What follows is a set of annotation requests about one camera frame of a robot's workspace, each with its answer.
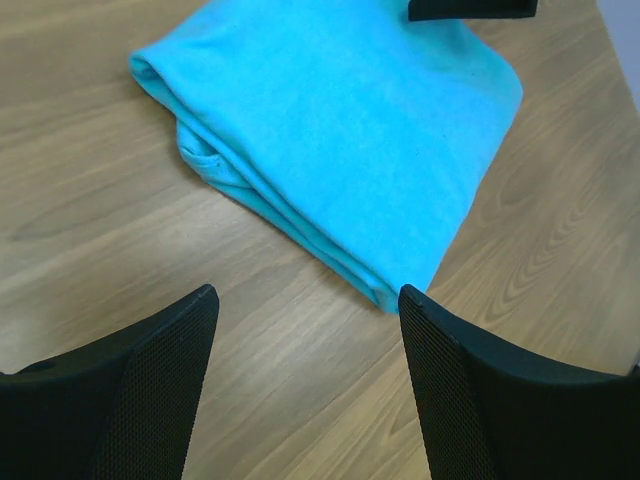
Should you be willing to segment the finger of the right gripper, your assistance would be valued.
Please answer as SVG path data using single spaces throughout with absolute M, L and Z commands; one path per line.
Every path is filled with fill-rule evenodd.
M 536 15 L 537 0 L 410 0 L 408 19 L 520 19 Z

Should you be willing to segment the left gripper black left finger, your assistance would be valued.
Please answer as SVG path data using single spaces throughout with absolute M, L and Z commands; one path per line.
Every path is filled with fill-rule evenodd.
M 3 374 L 2 478 L 181 478 L 218 314 L 206 284 L 122 330 Z

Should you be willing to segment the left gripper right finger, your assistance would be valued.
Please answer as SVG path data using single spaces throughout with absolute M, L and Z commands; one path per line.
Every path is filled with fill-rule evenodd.
M 639 371 L 608 374 L 521 348 L 415 287 L 399 318 L 435 479 L 635 479 Z

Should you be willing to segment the cyan polo t shirt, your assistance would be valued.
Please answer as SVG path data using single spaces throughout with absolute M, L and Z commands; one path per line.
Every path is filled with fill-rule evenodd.
M 458 20 L 400 1 L 213 1 L 132 53 L 184 161 L 387 313 L 426 288 L 520 106 Z

